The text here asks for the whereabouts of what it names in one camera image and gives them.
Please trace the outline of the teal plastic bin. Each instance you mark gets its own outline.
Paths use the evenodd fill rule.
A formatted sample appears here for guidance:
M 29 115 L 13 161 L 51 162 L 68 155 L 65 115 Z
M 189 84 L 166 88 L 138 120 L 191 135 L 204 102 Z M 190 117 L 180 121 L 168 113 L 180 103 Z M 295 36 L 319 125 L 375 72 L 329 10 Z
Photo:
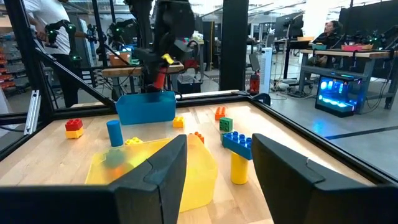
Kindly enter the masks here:
M 172 121 L 175 110 L 176 99 L 172 91 L 123 95 L 116 102 L 122 125 Z

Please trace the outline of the white tower fan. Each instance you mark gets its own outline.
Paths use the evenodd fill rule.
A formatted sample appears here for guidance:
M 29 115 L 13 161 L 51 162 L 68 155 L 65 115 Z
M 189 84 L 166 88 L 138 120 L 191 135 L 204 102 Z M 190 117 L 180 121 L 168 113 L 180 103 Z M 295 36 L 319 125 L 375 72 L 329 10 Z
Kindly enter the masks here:
M 260 93 L 269 94 L 271 86 L 271 67 L 272 67 L 272 49 L 270 47 L 265 47 L 261 54 L 260 63 Z

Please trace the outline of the black monitor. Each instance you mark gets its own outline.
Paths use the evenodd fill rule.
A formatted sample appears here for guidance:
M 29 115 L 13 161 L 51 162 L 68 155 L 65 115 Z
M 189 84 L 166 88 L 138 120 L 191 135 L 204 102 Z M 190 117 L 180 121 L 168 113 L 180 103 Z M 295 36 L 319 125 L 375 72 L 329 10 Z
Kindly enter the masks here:
M 278 39 L 286 38 L 289 35 L 292 39 L 303 36 L 303 14 L 296 12 L 280 16 L 275 22 L 274 37 Z

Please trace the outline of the orange box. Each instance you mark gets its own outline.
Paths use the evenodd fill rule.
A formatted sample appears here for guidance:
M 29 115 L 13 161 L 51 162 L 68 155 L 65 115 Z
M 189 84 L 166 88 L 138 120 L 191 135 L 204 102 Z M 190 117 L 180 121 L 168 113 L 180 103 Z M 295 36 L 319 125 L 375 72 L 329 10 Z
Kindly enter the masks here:
M 108 57 L 111 66 L 121 66 L 121 65 L 129 65 L 131 61 L 131 53 L 130 52 L 108 52 Z

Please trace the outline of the green small brick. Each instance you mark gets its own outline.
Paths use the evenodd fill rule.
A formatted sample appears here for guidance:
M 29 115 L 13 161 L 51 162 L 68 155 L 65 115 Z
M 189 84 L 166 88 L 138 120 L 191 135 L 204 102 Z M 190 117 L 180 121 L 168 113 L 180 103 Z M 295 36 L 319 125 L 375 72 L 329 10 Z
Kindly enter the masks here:
M 233 120 L 227 117 L 220 118 L 219 129 L 220 131 L 231 132 L 233 130 Z

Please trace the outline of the blue cylinder block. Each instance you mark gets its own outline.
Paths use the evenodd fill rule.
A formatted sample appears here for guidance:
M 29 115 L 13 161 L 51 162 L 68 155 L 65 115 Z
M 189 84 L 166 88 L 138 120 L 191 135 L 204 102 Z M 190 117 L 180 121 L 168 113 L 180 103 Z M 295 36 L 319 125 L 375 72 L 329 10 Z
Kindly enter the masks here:
M 110 120 L 106 123 L 109 140 L 112 147 L 122 146 L 124 144 L 119 120 Z

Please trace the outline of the storage shelf with bins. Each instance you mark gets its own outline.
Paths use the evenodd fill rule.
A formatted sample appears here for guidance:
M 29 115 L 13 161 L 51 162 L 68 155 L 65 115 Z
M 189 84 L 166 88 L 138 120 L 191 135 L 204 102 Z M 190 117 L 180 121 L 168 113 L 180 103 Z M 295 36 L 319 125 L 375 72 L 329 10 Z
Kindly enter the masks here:
M 0 34 L 0 89 L 7 95 L 30 88 L 29 79 L 13 32 Z

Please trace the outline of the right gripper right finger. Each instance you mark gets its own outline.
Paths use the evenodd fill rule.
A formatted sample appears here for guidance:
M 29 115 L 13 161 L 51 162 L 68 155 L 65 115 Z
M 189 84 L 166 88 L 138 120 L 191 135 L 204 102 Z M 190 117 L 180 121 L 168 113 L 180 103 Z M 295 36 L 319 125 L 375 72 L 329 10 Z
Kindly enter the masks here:
M 262 134 L 252 160 L 274 224 L 398 224 L 398 186 L 369 186 Z

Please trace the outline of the black crate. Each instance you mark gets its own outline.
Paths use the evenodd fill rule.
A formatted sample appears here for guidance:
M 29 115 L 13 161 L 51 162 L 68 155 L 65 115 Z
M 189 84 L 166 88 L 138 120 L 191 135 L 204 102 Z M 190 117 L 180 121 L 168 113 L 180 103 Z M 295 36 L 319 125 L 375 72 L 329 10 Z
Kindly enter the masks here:
M 199 93 L 202 83 L 190 75 L 180 75 L 177 78 L 177 89 L 181 94 Z

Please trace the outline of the blue long brick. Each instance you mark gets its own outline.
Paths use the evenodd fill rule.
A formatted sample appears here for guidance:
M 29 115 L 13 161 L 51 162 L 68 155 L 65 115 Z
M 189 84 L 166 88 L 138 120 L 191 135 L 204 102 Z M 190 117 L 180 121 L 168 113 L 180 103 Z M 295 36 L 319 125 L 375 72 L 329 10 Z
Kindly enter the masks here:
M 223 147 L 233 151 L 237 155 L 249 161 L 252 160 L 252 138 L 245 134 L 241 134 L 237 131 L 223 133 L 221 135 L 221 143 Z

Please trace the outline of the wooden desk grey legs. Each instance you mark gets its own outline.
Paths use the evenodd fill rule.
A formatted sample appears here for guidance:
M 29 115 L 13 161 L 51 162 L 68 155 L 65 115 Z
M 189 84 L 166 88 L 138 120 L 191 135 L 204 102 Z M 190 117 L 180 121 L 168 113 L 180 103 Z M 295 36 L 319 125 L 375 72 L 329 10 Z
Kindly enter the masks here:
M 382 93 L 378 95 L 368 95 L 368 88 L 370 84 L 371 77 L 374 76 L 374 69 L 377 60 L 392 60 L 392 62 L 398 61 L 398 50 L 371 50 L 371 51 L 359 51 L 359 52 L 350 52 L 350 51 L 343 51 L 343 50 L 336 50 L 336 49 L 328 49 L 328 50 L 312 50 L 312 49 L 303 49 L 300 50 L 302 54 L 302 63 L 301 63 L 301 70 L 300 70 L 300 78 L 298 84 L 298 91 L 303 92 L 305 86 L 305 75 L 306 74 L 317 74 L 317 75 L 331 75 L 333 72 L 344 73 L 347 75 L 352 75 L 355 77 L 362 78 L 365 86 L 365 95 L 359 101 L 359 106 L 357 109 L 358 113 L 362 113 L 364 103 L 366 100 L 381 100 L 385 98 L 385 105 L 384 108 L 390 110 L 392 105 L 394 104 L 394 99 L 398 92 L 398 75 L 395 74 L 388 74 L 385 78 L 386 82 L 391 81 L 389 84 L 389 89 L 387 92 L 382 90 Z M 308 55 L 312 54 L 314 56 L 317 55 L 325 55 L 328 56 L 329 59 L 332 57 L 348 57 L 354 62 L 358 58 L 362 58 L 366 60 L 364 70 L 361 73 L 356 72 L 344 72 L 342 70 L 336 70 L 334 68 L 321 68 L 321 67 L 312 67 L 307 65 L 308 62 Z

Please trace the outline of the black table frame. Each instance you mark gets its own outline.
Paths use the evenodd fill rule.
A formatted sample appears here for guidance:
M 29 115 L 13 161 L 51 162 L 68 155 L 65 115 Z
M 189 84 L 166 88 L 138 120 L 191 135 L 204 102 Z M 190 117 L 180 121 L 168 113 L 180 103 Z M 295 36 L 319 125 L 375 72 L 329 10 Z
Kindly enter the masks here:
M 11 155 L 19 147 L 23 146 L 28 140 L 41 132 L 51 122 L 67 118 L 85 118 L 94 116 L 104 116 L 116 114 L 116 105 L 112 99 L 103 96 L 101 93 L 96 91 L 93 87 L 89 86 L 81 78 L 77 77 L 74 73 L 54 61 L 52 57 L 46 55 L 45 52 L 41 51 L 41 44 L 33 38 L 32 31 L 30 29 L 27 14 L 25 13 L 25 7 L 23 0 L 4 0 L 6 9 L 9 13 L 9 19 L 13 26 L 18 26 L 16 30 L 16 40 L 18 46 L 22 47 L 22 58 L 26 60 L 26 66 L 29 73 L 34 77 L 32 81 L 38 86 L 44 93 L 44 105 L 40 105 L 39 109 L 42 110 L 40 114 L 41 122 L 38 130 L 32 134 L 28 134 L 12 145 L 5 147 L 0 150 L 0 161 L 3 161 L 7 156 Z M 92 97 L 96 98 L 101 102 L 98 106 L 82 106 L 79 108 L 65 108 L 56 111 L 53 108 L 50 93 L 47 88 L 47 82 L 44 77 L 44 70 L 42 68 L 42 61 L 50 63 L 54 69 L 70 75 L 73 78 L 75 84 L 81 89 L 85 90 Z M 259 108 L 264 114 L 271 116 L 278 123 L 286 126 L 289 130 L 295 132 L 299 136 L 303 137 L 306 141 L 319 147 L 322 151 L 329 154 L 337 161 L 342 162 L 344 165 L 354 170 L 361 176 L 370 180 L 374 184 L 393 184 L 398 186 L 398 179 L 393 176 L 379 170 L 377 167 L 365 162 L 364 160 L 346 152 L 344 149 L 328 143 L 325 138 L 305 129 L 303 126 L 297 124 L 291 119 L 284 115 L 274 111 L 270 106 L 261 103 L 251 96 L 244 96 L 239 91 L 231 91 L 227 93 L 214 93 L 205 95 L 200 93 L 198 96 L 184 96 L 181 100 L 177 101 L 177 108 L 188 108 L 193 106 L 210 106 L 225 103 L 236 103 L 244 102 L 252 104 Z

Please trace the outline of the yellow cylinder block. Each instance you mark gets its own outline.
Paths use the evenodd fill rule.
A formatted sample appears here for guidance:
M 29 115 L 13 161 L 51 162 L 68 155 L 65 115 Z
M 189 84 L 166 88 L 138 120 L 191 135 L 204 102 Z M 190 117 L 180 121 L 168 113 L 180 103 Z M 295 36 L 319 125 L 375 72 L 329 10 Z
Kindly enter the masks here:
M 248 160 L 235 152 L 231 153 L 231 181 L 236 185 L 248 181 Z

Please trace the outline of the silver aluminium bracket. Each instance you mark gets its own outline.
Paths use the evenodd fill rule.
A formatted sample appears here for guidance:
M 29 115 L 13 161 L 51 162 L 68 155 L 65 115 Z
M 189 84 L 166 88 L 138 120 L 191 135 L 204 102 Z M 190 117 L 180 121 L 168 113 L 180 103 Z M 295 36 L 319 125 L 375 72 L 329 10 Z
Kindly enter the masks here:
M 37 129 L 40 113 L 41 95 L 39 90 L 33 90 L 30 98 L 27 119 L 25 122 L 24 135 L 30 135 Z

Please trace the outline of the red small brick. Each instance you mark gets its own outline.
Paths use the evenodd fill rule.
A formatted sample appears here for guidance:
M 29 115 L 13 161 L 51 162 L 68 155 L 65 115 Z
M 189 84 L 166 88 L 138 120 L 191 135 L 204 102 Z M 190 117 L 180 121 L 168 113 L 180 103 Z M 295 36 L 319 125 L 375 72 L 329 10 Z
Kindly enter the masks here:
M 69 119 L 66 123 L 65 123 L 65 129 L 66 131 L 78 131 L 79 129 L 81 129 L 83 127 L 83 122 L 81 119 L 77 118 L 77 119 Z

